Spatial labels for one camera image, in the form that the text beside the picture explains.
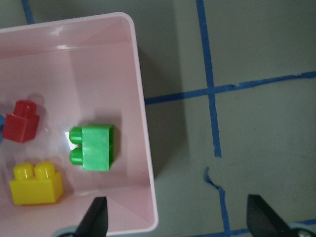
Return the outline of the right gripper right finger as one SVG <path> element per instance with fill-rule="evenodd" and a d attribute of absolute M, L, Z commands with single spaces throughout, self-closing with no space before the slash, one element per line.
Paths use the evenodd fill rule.
<path fill-rule="evenodd" d="M 248 195 L 247 227 L 253 237 L 292 237 L 293 232 L 260 195 Z"/>

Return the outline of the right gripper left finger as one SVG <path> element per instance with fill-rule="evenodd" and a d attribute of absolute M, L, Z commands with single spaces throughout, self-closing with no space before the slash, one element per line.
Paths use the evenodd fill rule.
<path fill-rule="evenodd" d="M 96 197 L 75 230 L 76 237 L 105 237 L 108 231 L 106 197 Z"/>

